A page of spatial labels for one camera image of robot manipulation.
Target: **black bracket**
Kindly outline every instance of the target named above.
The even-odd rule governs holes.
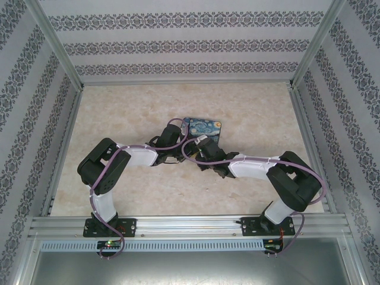
[[[117,218],[114,223],[109,224],[123,234],[125,238],[134,238],[137,220],[135,218]],[[85,238],[113,238],[119,237],[115,232],[108,229],[97,218],[88,218],[84,223],[83,236]]]
[[[237,224],[242,225],[243,236],[280,236],[281,229],[284,236],[294,236],[296,234],[293,219],[286,217],[272,231],[266,231],[261,227],[259,217],[242,217]]]

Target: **floor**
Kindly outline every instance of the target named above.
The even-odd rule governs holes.
[[[221,121],[225,152],[277,156],[286,150],[308,161],[285,83],[178,84],[85,87],[59,181],[52,216],[89,216],[80,161],[104,137],[143,144],[169,119]],[[113,194],[119,215],[256,214],[278,195],[269,182],[222,179],[185,161],[124,171]],[[323,212],[317,203],[307,212]]]

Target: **purple cable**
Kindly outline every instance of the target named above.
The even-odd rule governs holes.
[[[102,219],[102,217],[100,217],[97,213],[97,210],[96,210],[96,207],[95,207],[95,204],[94,204],[94,198],[93,198],[93,195],[94,195],[94,189],[96,188],[96,186],[99,184],[99,182],[103,179],[105,173],[107,172],[108,168],[110,167],[111,163],[113,162],[113,160],[115,159],[115,157],[124,149],[126,148],[145,148],[145,149],[148,149],[148,150],[171,150],[173,148],[176,148],[178,146],[180,146],[188,137],[188,134],[189,134],[189,129],[187,128],[188,124],[183,120],[183,119],[179,119],[179,118],[174,118],[174,119],[171,119],[167,124],[170,124],[171,122],[173,121],[181,121],[185,126],[185,136],[184,138],[177,144],[171,146],[171,147],[149,147],[149,146],[146,146],[146,145],[126,145],[126,146],[123,146],[123,147],[120,147],[118,148],[115,153],[112,155],[112,157],[109,159],[107,165],[105,166],[105,168],[103,169],[103,171],[101,172],[101,174],[99,175],[99,177],[96,179],[95,183],[93,184],[93,186],[90,188],[90,204],[91,204],[91,207],[93,209],[93,213],[95,215],[95,217],[101,221],[101,223],[103,223],[107,228],[109,228],[111,231],[113,231],[114,233],[116,233],[118,236],[120,236],[120,240],[122,242],[122,246],[120,247],[120,250],[117,251],[117,253],[115,253],[114,255],[112,256],[107,256],[107,259],[110,260],[112,258],[115,258],[117,257],[119,254],[122,253],[122,251],[124,250],[124,247],[125,247],[125,239],[123,237],[123,234],[121,232],[119,232],[118,230],[114,229],[112,226],[110,226],[109,224],[107,224],[106,221],[104,221]],[[100,249],[100,252],[99,252],[99,255],[100,255],[100,258],[103,258],[104,256],[102,255],[102,252],[105,248],[101,248]]]
[[[216,165],[216,164],[223,164],[223,163],[230,163],[230,162],[242,162],[242,161],[245,161],[245,160],[251,160],[251,161],[254,161],[254,162],[269,162],[269,163],[280,163],[280,164],[285,164],[285,165],[289,165],[289,166],[293,166],[293,167],[296,167],[296,168],[299,168],[303,171],[306,171],[308,173],[310,173],[312,176],[314,176],[318,182],[321,184],[322,186],[322,194],[317,198],[315,199],[314,201],[311,201],[309,203],[309,205],[313,205],[317,202],[319,202],[320,200],[323,199],[323,197],[325,197],[326,193],[327,193],[327,186],[326,186],[326,183],[324,182],[324,180],[318,175],[316,174],[313,170],[311,169],[308,169],[307,167],[305,166],[302,166],[302,165],[299,165],[299,164],[296,164],[296,163],[292,163],[292,162],[287,162],[287,161],[282,161],[282,160],[276,160],[276,159],[265,159],[265,158],[262,158],[262,157],[245,157],[245,158],[241,158],[241,159],[227,159],[227,160],[222,160],[222,161],[213,161],[213,162],[203,162],[203,161],[198,161],[198,160],[195,160],[195,159],[192,159],[191,157],[188,157],[185,153],[185,146],[189,143],[191,143],[192,141],[195,141],[196,138],[192,138],[191,140],[188,140],[187,142],[185,142],[183,145],[182,145],[182,154],[183,156],[190,160],[191,162],[195,162],[197,164],[201,164],[201,165]],[[305,223],[305,215],[303,213],[300,213],[300,212],[293,212],[291,214],[291,216],[293,215],[301,215],[302,216],[302,222],[301,222],[301,225],[297,231],[297,233],[294,235],[293,239],[290,241],[290,243],[286,246],[286,248],[284,248],[281,253],[283,252],[286,252],[293,244],[294,242],[296,241],[296,238],[298,237],[298,235],[300,234],[301,230],[302,230],[302,227],[303,227],[303,224]]]

